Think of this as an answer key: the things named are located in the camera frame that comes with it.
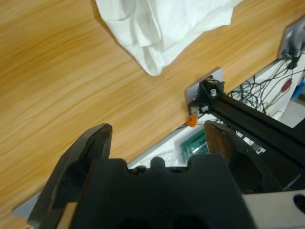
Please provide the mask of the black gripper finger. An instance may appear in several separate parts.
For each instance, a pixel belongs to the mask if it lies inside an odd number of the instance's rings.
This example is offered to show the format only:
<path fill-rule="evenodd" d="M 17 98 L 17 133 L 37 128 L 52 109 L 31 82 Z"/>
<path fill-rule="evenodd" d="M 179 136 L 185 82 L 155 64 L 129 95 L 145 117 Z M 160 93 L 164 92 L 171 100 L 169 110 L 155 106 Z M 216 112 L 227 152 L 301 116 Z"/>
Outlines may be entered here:
<path fill-rule="evenodd" d="M 86 130 L 60 157 L 29 216 L 27 223 L 39 228 L 47 213 L 75 202 L 93 160 L 108 159 L 112 126 L 104 123 Z"/>
<path fill-rule="evenodd" d="M 266 163 L 234 130 L 206 121 L 204 132 L 209 153 L 222 156 L 242 192 L 283 190 Z"/>

